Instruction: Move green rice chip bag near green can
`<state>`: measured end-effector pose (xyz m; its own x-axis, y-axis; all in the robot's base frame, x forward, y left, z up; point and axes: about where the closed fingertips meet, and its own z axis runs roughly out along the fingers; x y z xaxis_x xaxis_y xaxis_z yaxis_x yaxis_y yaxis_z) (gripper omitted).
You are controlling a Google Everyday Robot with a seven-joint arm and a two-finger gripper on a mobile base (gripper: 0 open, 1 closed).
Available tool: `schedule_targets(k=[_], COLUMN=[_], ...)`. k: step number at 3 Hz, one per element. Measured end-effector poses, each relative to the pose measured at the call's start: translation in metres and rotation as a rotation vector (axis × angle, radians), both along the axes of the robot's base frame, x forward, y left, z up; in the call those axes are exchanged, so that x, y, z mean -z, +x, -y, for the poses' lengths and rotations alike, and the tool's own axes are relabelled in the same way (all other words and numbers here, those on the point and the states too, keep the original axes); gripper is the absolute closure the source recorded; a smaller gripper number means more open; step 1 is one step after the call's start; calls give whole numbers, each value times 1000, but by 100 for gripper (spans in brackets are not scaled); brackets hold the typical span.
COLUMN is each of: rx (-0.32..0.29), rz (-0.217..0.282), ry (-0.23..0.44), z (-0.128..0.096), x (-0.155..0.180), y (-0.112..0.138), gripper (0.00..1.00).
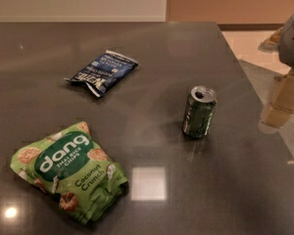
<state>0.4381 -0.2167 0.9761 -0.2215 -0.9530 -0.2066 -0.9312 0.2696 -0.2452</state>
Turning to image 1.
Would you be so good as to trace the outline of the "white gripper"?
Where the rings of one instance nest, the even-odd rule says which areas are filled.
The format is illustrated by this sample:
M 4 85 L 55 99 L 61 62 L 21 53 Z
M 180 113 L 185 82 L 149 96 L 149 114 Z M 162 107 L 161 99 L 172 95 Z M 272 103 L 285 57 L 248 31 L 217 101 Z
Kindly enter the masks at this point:
M 294 115 L 294 13 L 284 24 L 278 47 L 279 60 L 292 68 L 288 74 L 276 76 L 269 91 L 261 123 L 280 128 Z

